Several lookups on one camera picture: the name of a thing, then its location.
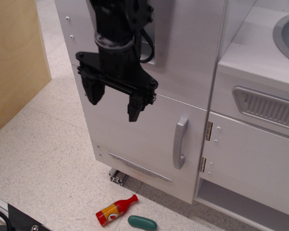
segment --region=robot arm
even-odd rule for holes
[[[91,0],[96,15],[95,43],[99,53],[78,52],[76,58],[89,101],[96,105],[105,85],[130,96],[129,121],[156,99],[158,82],[140,65],[154,56],[153,43],[144,31],[152,21],[153,8],[147,0]],[[142,36],[152,48],[150,57],[140,60]]]

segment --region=bottle label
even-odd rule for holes
[[[104,214],[107,222],[117,218],[120,216],[119,210],[115,204],[111,204],[109,207],[102,209],[102,213]]]

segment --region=cabinet shelf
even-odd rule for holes
[[[202,178],[195,200],[263,231],[289,231],[289,215]]]

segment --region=green toy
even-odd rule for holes
[[[158,227],[155,221],[139,216],[130,216],[127,221],[131,226],[143,230],[156,230]]]

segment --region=floor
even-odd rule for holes
[[[53,0],[36,0],[52,81],[0,131],[0,198],[54,231],[136,231],[127,218],[159,231],[257,231],[205,205],[189,205],[129,177],[109,180],[95,161]],[[95,213],[137,194],[139,202],[105,227]]]

